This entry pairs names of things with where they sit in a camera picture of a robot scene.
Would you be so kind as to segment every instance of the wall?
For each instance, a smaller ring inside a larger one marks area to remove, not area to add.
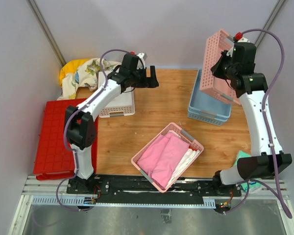
[[[294,208],[294,0],[288,1],[271,31],[282,41],[285,64],[269,97],[273,124],[284,152],[291,153],[293,163],[281,177],[287,184]],[[260,45],[256,71],[262,72],[271,82],[280,64],[280,49],[271,36]]]
[[[263,27],[277,0],[36,2],[67,61],[122,48],[146,52],[147,63],[158,68],[194,69],[203,63],[207,37],[220,28],[235,34]]]
[[[32,173],[44,104],[59,95],[59,63],[25,0],[0,1],[0,234]]]

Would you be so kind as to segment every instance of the pink plastic basket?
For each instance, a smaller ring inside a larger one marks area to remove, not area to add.
[[[162,189],[157,185],[157,183],[155,181],[153,181],[150,177],[148,177],[148,175],[137,165],[137,161],[140,159],[142,154],[148,149],[148,147],[151,145],[151,143],[154,142],[159,135],[165,135],[170,130],[177,133],[183,141],[189,143],[190,147],[192,149],[199,150],[200,152],[187,166],[185,166],[185,168],[175,178],[175,180],[172,181],[171,184],[169,184],[165,189]],[[156,189],[158,189],[160,192],[166,192],[171,187],[171,185],[174,184],[175,181],[183,174],[183,172],[196,160],[196,158],[203,152],[203,150],[204,150],[204,147],[197,140],[195,140],[190,134],[188,134],[186,131],[184,131],[182,128],[180,128],[178,125],[171,122],[155,138],[153,138],[148,144],[146,144],[145,147],[132,158],[131,162],[142,173],[142,175],[144,175],[146,177],[146,179],[148,179],[149,182],[151,182],[156,187]]]
[[[221,52],[231,49],[232,46],[226,42],[229,36],[227,32],[221,29],[207,39],[199,89],[223,103],[241,104],[236,98],[235,91],[229,88],[226,81],[215,78],[210,71],[211,67],[220,59]]]

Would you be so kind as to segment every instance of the table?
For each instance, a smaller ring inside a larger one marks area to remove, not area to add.
[[[185,177],[212,177],[230,168],[239,150],[250,153],[250,136],[243,108],[232,106],[231,117],[222,126],[187,117],[196,70],[156,70],[160,84],[155,89],[136,89],[132,116],[100,118],[97,173],[140,174],[131,158],[170,122],[175,122],[203,146],[203,153],[184,172]],[[88,88],[79,88],[76,98],[88,98]]]

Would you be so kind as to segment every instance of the pink towel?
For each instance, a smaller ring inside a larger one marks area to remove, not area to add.
[[[140,159],[137,161],[137,165],[149,176],[153,172],[156,164],[160,158],[160,155],[167,145],[169,139],[175,136],[174,133],[168,132],[166,136],[159,135],[154,142],[146,149]]]
[[[182,157],[190,145],[177,136],[172,136],[154,168],[151,177],[165,188]]]

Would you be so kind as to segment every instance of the blue plastic basket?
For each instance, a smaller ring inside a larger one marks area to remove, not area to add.
[[[222,125],[231,115],[231,104],[223,102],[201,92],[201,70],[198,70],[197,79],[194,83],[191,100],[188,107],[188,117],[205,121],[214,125]]]

